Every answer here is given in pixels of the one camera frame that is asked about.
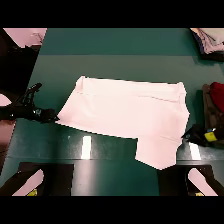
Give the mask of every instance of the green table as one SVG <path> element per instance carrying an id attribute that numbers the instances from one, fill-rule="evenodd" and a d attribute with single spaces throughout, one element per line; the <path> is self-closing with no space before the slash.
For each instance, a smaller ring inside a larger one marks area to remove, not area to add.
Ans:
<path id="1" fill-rule="evenodd" d="M 59 112 L 82 75 L 148 82 L 181 81 L 187 91 L 189 128 L 196 122 L 203 123 L 199 90 L 205 83 L 224 83 L 224 66 L 200 60 L 190 30 L 185 28 L 48 29 L 29 83 L 29 86 L 43 84 L 35 104 Z M 82 139 L 86 135 L 92 137 L 88 161 L 81 160 Z M 135 161 L 136 143 L 133 139 L 20 119 L 0 185 L 16 172 L 21 161 L 58 162 L 75 165 L 72 195 L 158 195 L 156 169 Z M 200 148 L 200 153 L 207 163 L 220 164 L 224 159 L 221 149 Z M 179 147 L 177 160 L 192 161 L 188 144 Z"/>

